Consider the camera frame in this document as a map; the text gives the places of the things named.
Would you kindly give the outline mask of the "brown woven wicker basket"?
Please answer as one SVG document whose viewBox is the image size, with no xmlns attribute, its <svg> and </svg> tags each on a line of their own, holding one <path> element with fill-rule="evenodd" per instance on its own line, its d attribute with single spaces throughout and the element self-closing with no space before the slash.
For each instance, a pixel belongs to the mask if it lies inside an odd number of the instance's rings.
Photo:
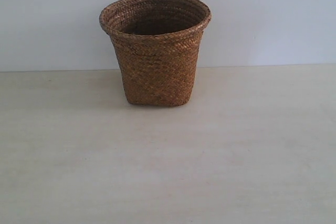
<svg viewBox="0 0 336 224">
<path fill-rule="evenodd" d="M 99 23 L 114 47 L 130 104 L 188 103 L 211 17 L 200 0 L 119 0 L 101 11 Z"/>
</svg>

